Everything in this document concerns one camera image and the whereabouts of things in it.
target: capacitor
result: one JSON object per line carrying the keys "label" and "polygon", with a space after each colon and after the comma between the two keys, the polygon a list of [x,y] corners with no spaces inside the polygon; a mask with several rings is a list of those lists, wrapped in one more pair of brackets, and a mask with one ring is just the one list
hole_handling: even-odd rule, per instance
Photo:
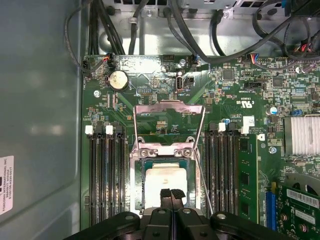
{"label": "capacitor", "polygon": [[275,154],[277,152],[277,149],[274,146],[269,147],[269,153]]}
{"label": "capacitor", "polygon": [[278,109],[275,106],[272,106],[266,109],[265,114],[270,116],[270,115],[276,115],[277,112],[278,112]]}
{"label": "capacitor", "polygon": [[110,74],[107,83],[113,90],[121,92],[128,87],[129,77],[124,71],[117,70]]}
{"label": "capacitor", "polygon": [[304,74],[310,73],[312,70],[315,69],[316,66],[317,66],[316,63],[311,63],[311,64],[303,67],[303,68],[301,69],[301,72],[303,72]]}
{"label": "capacitor", "polygon": [[226,119],[224,120],[224,123],[228,125],[228,124],[230,123],[230,119],[229,119],[229,118],[226,118]]}

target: wire bundle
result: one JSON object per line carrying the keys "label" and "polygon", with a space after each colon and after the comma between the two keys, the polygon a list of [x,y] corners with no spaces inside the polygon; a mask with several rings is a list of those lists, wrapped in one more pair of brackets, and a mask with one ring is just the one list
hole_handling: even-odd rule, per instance
{"label": "wire bundle", "polygon": [[256,64],[256,62],[258,61],[259,53],[251,53],[250,56],[252,63]]}

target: heatsink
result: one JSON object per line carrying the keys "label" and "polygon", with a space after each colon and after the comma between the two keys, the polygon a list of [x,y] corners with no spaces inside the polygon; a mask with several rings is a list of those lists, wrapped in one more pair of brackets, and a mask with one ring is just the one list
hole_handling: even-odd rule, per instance
{"label": "heatsink", "polygon": [[287,155],[320,154],[320,117],[286,117],[284,134]]}

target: microchip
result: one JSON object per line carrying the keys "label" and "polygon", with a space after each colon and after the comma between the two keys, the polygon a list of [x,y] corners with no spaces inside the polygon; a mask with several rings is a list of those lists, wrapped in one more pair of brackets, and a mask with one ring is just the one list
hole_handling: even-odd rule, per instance
{"label": "microchip", "polygon": [[241,202],[241,211],[245,214],[245,215],[249,215],[249,204],[246,202]]}
{"label": "microchip", "polygon": [[208,104],[208,105],[212,104],[213,102],[214,102],[214,101],[213,101],[213,99],[212,99],[211,97],[207,97],[207,98],[205,99],[205,103]]}
{"label": "microchip", "polygon": [[249,149],[249,141],[248,139],[241,138],[240,139],[240,150],[241,151],[248,151]]}
{"label": "microchip", "polygon": [[242,184],[249,185],[249,174],[245,172],[241,172],[240,181]]}
{"label": "microchip", "polygon": [[234,71],[225,69],[222,71],[222,78],[223,80],[233,80],[234,79]]}
{"label": "microchip", "polygon": [[276,124],[279,121],[279,116],[269,116],[269,122]]}
{"label": "microchip", "polygon": [[274,88],[282,88],[283,87],[283,78],[282,77],[274,77],[273,80],[272,80],[272,83],[273,83],[273,87]]}

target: sticker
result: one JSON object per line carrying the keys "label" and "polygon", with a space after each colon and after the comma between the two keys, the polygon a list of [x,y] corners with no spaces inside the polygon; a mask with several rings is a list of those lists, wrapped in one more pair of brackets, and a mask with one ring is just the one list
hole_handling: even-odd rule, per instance
{"label": "sticker", "polygon": [[254,127],[255,116],[243,116],[243,126]]}
{"label": "sticker", "polygon": [[13,208],[14,156],[0,157],[0,215]]}
{"label": "sticker", "polygon": [[313,225],[316,225],[316,219],[313,217],[313,216],[310,216],[302,211],[299,211],[299,210],[295,210],[295,215],[298,217],[298,218],[301,218]]}
{"label": "sticker", "polygon": [[309,206],[319,209],[319,200],[314,197],[310,197],[310,196],[298,193],[296,191],[292,191],[290,189],[286,190],[286,195],[291,199],[297,200],[301,203],[308,204]]}

